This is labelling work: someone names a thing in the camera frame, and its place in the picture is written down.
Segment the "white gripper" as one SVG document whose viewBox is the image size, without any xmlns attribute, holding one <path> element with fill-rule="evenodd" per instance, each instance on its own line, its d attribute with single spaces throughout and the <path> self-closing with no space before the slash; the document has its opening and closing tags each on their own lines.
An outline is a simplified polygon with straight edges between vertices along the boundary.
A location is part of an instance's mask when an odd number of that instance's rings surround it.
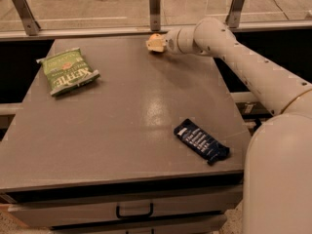
<svg viewBox="0 0 312 234">
<path fill-rule="evenodd" d="M 179 29 L 170 30 L 165 34 L 165 37 L 162 36 L 161 40 L 147 40 L 145 42 L 147 50 L 151 52 L 164 53 L 167 51 L 172 54 L 180 54 L 180 49 L 178 47 L 178 34 Z"/>
</svg>

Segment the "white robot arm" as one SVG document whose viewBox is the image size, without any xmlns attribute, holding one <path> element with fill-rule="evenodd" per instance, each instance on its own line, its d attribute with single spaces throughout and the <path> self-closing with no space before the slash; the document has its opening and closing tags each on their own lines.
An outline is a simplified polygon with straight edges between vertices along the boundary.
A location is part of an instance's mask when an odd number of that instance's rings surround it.
<svg viewBox="0 0 312 234">
<path fill-rule="evenodd" d="M 146 47 L 222 59 L 272 115 L 246 152 L 242 234 L 312 234 L 312 84 L 214 18 L 154 34 Z"/>
</svg>

